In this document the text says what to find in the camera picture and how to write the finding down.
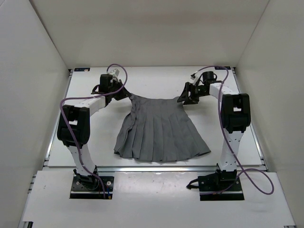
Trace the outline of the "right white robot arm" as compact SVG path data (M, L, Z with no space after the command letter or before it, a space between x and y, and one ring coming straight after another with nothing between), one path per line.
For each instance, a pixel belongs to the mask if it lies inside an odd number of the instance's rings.
M237 183L237 158L240 141L251 123L248 94L241 94L224 85L212 71L201 76L191 75L178 102L197 104L200 97L212 96L218 100L219 123L224 136L222 153L216 171L198 177L198 188L204 195L220 194Z

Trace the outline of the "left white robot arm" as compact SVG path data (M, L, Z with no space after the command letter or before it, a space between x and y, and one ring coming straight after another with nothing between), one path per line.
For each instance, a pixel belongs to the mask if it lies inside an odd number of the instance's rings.
M74 174L78 182L89 190L104 187L87 145L90 138L90 117L110 104L112 99L118 101L131 96L118 74L118 69L102 74L99 84L92 90L92 96L76 105L64 104L72 98L60 102L57 138L72 154L76 165Z

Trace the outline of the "grey pleated skirt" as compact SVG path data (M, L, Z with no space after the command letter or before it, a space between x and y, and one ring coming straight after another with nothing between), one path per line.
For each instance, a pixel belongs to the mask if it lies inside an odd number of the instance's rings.
M178 98L131 95L130 113L116 139L114 153L140 162L180 162L211 152Z

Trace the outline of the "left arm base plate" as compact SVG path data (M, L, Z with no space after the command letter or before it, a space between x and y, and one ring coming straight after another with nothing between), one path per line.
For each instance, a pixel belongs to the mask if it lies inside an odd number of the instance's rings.
M71 184L71 199L111 200L114 190L114 176L81 176L74 174Z

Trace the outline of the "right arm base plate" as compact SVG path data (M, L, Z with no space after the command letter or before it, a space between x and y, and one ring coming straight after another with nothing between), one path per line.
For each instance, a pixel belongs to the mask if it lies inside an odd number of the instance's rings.
M239 178L220 180L216 174L198 176L200 201L239 201L244 200Z

